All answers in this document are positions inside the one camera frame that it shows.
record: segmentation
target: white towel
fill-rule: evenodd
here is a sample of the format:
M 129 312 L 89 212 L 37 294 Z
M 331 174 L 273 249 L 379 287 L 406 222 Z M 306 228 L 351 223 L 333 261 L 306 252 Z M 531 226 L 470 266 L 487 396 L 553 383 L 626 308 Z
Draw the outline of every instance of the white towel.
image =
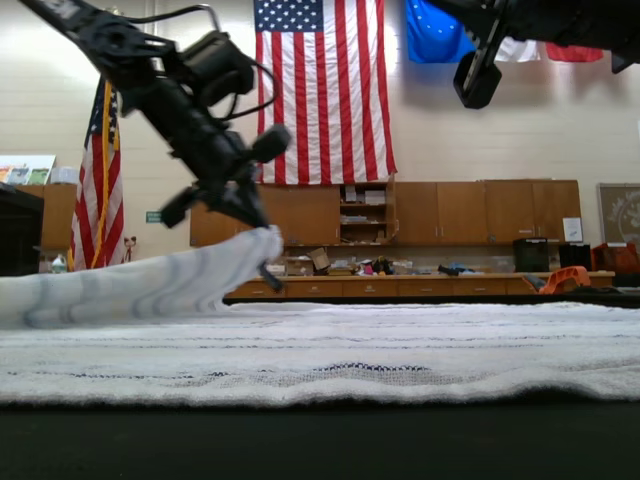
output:
M 0 278 L 0 329 L 206 315 L 281 251 L 277 227 L 260 228 L 219 245 L 116 267 Z
M 0 402 L 282 407 L 549 388 L 637 401 L 639 318 L 578 304 L 253 304 L 155 325 L 25 327 L 0 332 Z

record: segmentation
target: american flag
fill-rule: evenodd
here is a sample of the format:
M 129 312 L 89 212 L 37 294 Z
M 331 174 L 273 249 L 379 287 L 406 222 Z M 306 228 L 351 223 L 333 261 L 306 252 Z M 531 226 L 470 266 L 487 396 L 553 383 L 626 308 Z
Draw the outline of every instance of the american flag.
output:
M 84 143 L 69 263 L 73 270 L 100 268 L 122 263 L 125 254 L 118 98 L 101 78 Z
M 258 133 L 287 126 L 264 183 L 349 184 L 395 173 L 384 57 L 384 0 L 254 0 L 256 60 L 281 88 Z M 260 103 L 272 84 L 260 72 Z

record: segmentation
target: wooden counter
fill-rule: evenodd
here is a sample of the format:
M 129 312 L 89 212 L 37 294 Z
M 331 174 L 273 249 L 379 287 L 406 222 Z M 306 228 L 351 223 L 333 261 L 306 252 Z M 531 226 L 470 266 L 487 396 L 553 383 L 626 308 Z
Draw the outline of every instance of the wooden counter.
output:
M 548 278 L 551 273 L 536 273 Z M 250 281 L 229 298 L 367 298 L 367 297 L 447 297 L 468 295 L 534 295 L 522 280 L 523 273 L 447 275 L 395 275 L 370 277 L 286 277 L 282 292 L 271 290 L 264 281 Z M 613 285 L 613 272 L 591 272 L 594 287 Z

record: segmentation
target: black cable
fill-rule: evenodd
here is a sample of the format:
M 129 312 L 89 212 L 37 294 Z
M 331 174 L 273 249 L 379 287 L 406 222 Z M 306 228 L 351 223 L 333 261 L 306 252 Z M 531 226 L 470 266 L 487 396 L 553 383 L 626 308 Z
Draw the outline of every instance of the black cable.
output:
M 253 63 L 254 66 L 256 66 L 257 68 L 262 70 L 264 73 L 266 73 L 267 76 L 271 79 L 271 83 L 273 84 L 273 96 L 269 100 L 267 100 L 265 103 L 263 103 L 261 105 L 258 105 L 258 106 L 253 107 L 253 108 L 249 108 L 248 110 L 244 110 L 244 111 L 239 112 L 239 113 L 233 113 L 231 115 L 227 115 L 223 120 L 234 120 L 236 118 L 244 117 L 246 115 L 250 115 L 252 113 L 259 112 L 260 110 L 263 110 L 263 109 L 267 108 L 269 105 L 272 105 L 276 101 L 278 96 L 280 95 L 280 89 L 278 88 L 278 82 L 276 82 L 276 79 L 273 76 L 273 73 L 271 73 L 271 71 L 268 68 L 266 68 L 264 65 L 261 65 L 260 63 L 256 62 L 253 59 L 251 59 L 251 63 Z
M 210 5 L 193 5 L 192 7 L 182 8 L 180 10 L 176 10 L 174 12 L 163 13 L 161 15 L 153 15 L 151 17 L 142 17 L 142 18 L 133 18 L 133 17 L 123 17 L 128 22 L 136 24 L 142 23 L 153 23 L 153 22 L 161 22 L 163 20 L 169 20 L 176 17 L 181 17 L 182 15 L 186 15 L 188 13 L 205 11 L 209 13 L 209 17 L 211 18 L 211 23 L 216 31 L 220 30 L 220 22 L 218 22 L 218 16 L 216 12 L 211 8 Z

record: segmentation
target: wooden cabinet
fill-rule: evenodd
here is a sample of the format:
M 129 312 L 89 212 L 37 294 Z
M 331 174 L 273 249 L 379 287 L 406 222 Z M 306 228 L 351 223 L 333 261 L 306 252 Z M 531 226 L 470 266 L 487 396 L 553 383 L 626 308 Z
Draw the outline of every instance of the wooden cabinet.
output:
M 399 245 L 439 242 L 438 188 L 435 183 L 398 182 L 395 185 Z
M 286 216 L 287 245 L 340 243 L 340 188 L 290 188 L 279 207 Z
M 338 187 L 260 186 L 269 221 L 280 228 L 286 245 L 336 244 L 340 229 Z M 199 203 L 191 210 L 191 246 L 203 247 L 232 238 L 250 227 Z
M 393 280 L 363 279 L 344 282 L 342 295 L 350 298 L 395 297 L 398 295 Z
M 563 218 L 580 217 L 577 181 L 533 182 L 536 236 L 564 242 Z
M 490 243 L 510 244 L 536 235 L 531 182 L 486 182 L 485 195 Z
M 298 282 L 287 285 L 289 298 L 338 298 L 342 297 L 340 282 Z
M 289 189 L 273 185 L 261 185 L 258 187 L 264 209 L 269 217 L 271 225 L 277 225 L 284 242 L 289 237 Z
M 398 282 L 401 297 L 448 297 L 453 295 L 450 280 L 403 280 Z
M 44 251 L 66 251 L 71 246 L 71 222 L 76 208 L 76 185 L 24 185 L 18 190 L 44 199 L 42 239 Z
M 269 285 L 263 281 L 253 281 L 240 285 L 235 291 L 231 292 L 228 298 L 285 298 L 286 289 L 275 292 Z
M 499 279 L 456 280 L 453 285 L 454 295 L 505 295 L 506 293 L 505 281 Z
M 209 212 L 203 203 L 191 209 L 192 247 L 206 247 L 229 240 L 236 235 L 242 223 L 217 212 Z
M 386 240 L 387 243 L 395 241 L 398 235 L 398 199 L 396 180 L 392 176 L 387 182 L 385 220 L 387 222 Z
M 440 243 L 478 245 L 488 242 L 484 183 L 438 183 Z

